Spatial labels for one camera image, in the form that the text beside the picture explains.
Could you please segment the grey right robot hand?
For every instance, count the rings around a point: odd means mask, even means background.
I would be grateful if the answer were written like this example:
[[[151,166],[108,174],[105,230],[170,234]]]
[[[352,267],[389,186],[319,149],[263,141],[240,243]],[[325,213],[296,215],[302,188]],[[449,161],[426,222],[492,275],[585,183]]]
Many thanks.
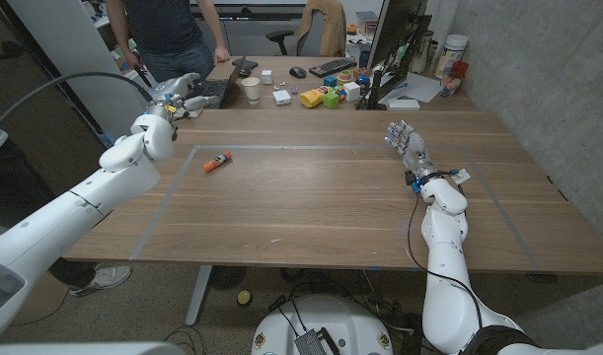
[[[385,141],[396,149],[407,172],[418,185],[424,185],[432,179],[441,177],[440,172],[428,158],[423,138],[411,125],[404,121],[400,124],[391,122]]]

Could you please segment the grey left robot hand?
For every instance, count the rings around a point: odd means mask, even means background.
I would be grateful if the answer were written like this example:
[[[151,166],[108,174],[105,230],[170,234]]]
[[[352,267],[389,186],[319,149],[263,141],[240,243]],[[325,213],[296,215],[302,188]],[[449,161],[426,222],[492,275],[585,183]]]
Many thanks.
[[[154,114],[164,118],[198,117],[207,105],[219,102],[218,97],[196,96],[188,99],[187,95],[196,81],[200,78],[197,73],[187,73],[181,77],[159,83],[150,92],[152,100],[144,113]]]

